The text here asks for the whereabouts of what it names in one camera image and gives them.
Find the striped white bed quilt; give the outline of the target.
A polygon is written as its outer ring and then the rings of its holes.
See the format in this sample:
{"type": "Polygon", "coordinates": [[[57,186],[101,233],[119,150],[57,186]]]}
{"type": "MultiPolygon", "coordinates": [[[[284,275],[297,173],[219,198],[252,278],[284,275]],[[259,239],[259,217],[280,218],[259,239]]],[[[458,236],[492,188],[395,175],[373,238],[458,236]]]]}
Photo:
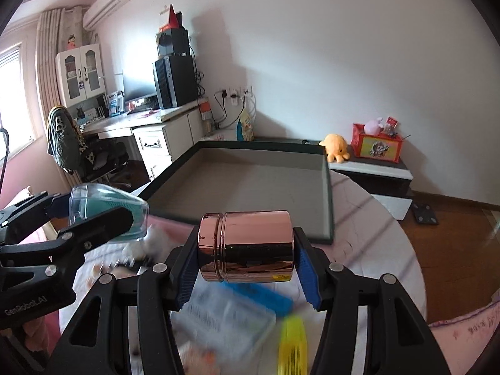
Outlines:
{"type": "MultiPolygon", "coordinates": [[[[389,211],[346,176],[346,173],[331,171],[331,187],[335,221],[335,240],[332,246],[319,246],[324,249],[333,263],[342,263],[358,275],[380,278],[384,273],[396,276],[407,290],[413,302],[426,318],[426,294],[423,274],[417,256],[407,235],[399,222],[389,211]]],[[[182,222],[150,216],[153,228],[152,241],[155,252],[163,251],[165,246],[173,248],[174,242],[185,242],[193,226],[182,222]]],[[[74,289],[76,301],[59,312],[61,333],[73,316],[76,308],[86,295],[90,284],[97,279],[100,267],[125,261],[122,250],[125,243],[111,243],[99,247],[86,255],[87,261],[76,275],[74,289]]],[[[284,292],[293,298],[295,313],[302,317],[307,334],[308,365],[313,364],[313,356],[319,344],[325,313],[315,312],[305,301],[297,275],[290,282],[268,283],[266,286],[284,292]]],[[[367,310],[359,308],[357,344],[352,374],[362,374],[367,339],[367,310]]],[[[269,333],[259,349],[254,350],[245,361],[238,364],[222,365],[222,374],[276,374],[279,344],[279,327],[269,333]]]]}

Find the black office chair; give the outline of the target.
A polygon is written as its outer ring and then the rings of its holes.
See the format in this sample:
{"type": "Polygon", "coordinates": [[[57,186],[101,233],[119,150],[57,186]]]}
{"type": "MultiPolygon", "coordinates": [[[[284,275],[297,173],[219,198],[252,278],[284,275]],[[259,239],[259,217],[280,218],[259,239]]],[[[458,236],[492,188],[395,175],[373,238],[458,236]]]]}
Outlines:
{"type": "Polygon", "coordinates": [[[130,183],[116,177],[125,171],[130,158],[123,142],[89,136],[84,138],[84,143],[86,148],[81,153],[81,164],[77,169],[83,183],[102,183],[124,190],[131,188],[130,183]]]}

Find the blue plastic box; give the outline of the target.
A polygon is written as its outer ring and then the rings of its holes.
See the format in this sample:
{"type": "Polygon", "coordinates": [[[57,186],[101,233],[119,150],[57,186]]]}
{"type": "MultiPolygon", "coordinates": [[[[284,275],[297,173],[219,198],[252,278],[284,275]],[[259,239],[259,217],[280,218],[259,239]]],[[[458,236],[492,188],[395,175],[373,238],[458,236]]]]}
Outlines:
{"type": "Polygon", "coordinates": [[[226,289],[250,301],[265,307],[275,313],[278,318],[283,318],[293,311],[293,299],[269,289],[259,283],[226,283],[221,284],[226,289]]]}

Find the white glass-door cabinet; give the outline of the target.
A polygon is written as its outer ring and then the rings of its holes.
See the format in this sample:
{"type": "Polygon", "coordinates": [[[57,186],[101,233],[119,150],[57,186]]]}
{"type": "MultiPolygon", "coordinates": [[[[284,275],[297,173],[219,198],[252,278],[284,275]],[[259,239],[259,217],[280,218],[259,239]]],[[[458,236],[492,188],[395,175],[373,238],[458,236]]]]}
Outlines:
{"type": "Polygon", "coordinates": [[[67,108],[106,92],[99,44],[59,52],[55,64],[59,93],[67,108]]]}

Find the yellow plastic comb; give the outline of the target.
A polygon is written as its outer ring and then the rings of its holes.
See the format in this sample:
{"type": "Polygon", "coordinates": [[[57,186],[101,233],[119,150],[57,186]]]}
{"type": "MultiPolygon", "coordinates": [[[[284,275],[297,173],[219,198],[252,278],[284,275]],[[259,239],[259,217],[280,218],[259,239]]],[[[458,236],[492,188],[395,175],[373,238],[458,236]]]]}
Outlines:
{"type": "Polygon", "coordinates": [[[298,315],[285,317],[277,359],[278,375],[308,373],[308,342],[303,320],[298,315]]]}

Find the red storage box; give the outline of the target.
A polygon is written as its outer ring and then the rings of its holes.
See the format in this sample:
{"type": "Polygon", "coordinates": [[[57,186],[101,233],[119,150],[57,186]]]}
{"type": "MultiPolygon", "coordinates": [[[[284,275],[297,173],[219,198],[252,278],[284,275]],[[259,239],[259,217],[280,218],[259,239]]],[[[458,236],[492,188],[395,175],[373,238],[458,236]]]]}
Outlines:
{"type": "Polygon", "coordinates": [[[351,147],[358,158],[398,163],[403,148],[403,139],[399,134],[395,136],[388,136],[385,133],[380,133],[378,136],[368,135],[364,133],[363,124],[353,124],[351,147]]]}

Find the pink box with green rim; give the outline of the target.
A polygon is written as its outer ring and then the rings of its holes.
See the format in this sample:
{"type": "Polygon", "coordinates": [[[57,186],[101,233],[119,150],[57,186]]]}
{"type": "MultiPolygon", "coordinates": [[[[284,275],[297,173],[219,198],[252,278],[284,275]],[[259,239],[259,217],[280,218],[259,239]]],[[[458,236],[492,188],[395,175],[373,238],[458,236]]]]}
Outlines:
{"type": "Polygon", "coordinates": [[[335,238],[324,147],[199,141],[140,192],[153,216],[197,223],[206,213],[286,210],[315,244],[335,238]]]}

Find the white desk with drawers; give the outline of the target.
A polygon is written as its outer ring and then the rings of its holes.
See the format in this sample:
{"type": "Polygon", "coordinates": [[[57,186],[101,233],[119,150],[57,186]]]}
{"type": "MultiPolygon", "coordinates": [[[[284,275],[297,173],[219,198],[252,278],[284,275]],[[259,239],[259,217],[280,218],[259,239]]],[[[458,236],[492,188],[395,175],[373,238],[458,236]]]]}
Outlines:
{"type": "Polygon", "coordinates": [[[104,118],[87,125],[83,134],[100,139],[133,137],[149,179],[155,179],[204,137],[200,106],[207,103],[201,98],[180,107],[104,118]]]}

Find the orange octopus plush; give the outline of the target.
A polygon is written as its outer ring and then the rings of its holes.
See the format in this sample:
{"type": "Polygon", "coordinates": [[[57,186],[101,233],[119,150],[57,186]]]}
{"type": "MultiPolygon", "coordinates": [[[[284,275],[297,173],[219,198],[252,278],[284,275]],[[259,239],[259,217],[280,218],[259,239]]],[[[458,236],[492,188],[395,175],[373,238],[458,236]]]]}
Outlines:
{"type": "Polygon", "coordinates": [[[329,163],[343,163],[350,159],[346,140],[337,134],[329,134],[319,142],[325,147],[326,158],[329,163]]]}

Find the clear teal plastic container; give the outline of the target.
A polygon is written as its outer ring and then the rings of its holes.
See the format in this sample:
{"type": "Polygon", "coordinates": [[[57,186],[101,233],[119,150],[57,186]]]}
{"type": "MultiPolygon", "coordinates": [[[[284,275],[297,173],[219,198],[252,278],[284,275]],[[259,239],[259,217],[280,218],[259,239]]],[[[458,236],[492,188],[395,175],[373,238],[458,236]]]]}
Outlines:
{"type": "Polygon", "coordinates": [[[69,223],[79,223],[112,208],[125,208],[133,217],[131,228],[113,241],[141,240],[146,236],[148,203],[131,193],[99,183],[85,183],[72,188],[69,197],[69,223]]]}

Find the wall air conditioner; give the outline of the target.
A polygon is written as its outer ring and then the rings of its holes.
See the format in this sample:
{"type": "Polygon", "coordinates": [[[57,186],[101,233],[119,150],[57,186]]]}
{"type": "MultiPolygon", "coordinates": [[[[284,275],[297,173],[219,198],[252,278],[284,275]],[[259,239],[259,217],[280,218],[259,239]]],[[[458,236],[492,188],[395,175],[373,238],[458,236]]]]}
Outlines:
{"type": "Polygon", "coordinates": [[[93,31],[97,25],[130,0],[97,0],[83,15],[82,25],[86,31],[93,31]]]}

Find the white paper packet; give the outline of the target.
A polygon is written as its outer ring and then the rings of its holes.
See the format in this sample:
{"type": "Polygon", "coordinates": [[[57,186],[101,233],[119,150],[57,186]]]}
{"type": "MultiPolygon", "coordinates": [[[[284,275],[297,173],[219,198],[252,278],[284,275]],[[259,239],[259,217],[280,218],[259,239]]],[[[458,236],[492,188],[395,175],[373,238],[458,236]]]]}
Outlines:
{"type": "Polygon", "coordinates": [[[171,313],[170,320],[219,362],[233,363],[248,359],[263,344],[275,327],[276,315],[223,283],[199,279],[189,301],[171,313]]]}

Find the rose gold metal canister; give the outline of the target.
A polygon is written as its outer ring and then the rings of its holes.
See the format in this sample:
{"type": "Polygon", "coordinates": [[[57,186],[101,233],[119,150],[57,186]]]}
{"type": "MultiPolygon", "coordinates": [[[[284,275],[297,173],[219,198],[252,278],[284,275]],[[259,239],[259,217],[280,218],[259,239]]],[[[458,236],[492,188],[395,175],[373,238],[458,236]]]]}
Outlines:
{"type": "Polygon", "coordinates": [[[198,264],[208,282],[287,282],[294,235],[287,211],[211,213],[197,236],[198,264]]]}

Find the black computer tower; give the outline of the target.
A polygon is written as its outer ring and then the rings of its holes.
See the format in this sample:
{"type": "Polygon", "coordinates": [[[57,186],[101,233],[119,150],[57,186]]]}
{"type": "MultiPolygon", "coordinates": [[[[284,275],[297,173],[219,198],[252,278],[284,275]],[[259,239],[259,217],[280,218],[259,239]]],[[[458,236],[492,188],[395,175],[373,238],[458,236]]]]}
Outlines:
{"type": "Polygon", "coordinates": [[[154,62],[154,83],[161,109],[177,108],[198,100],[193,57],[168,55],[154,62]]]}

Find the pink pillow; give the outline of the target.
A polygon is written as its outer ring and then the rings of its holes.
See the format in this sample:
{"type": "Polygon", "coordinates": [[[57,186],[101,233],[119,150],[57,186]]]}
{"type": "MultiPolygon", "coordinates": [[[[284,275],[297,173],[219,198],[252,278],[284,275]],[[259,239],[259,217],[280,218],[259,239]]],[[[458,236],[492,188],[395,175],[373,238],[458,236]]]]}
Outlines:
{"type": "Polygon", "coordinates": [[[499,325],[499,302],[430,325],[451,374],[466,374],[499,325]]]}

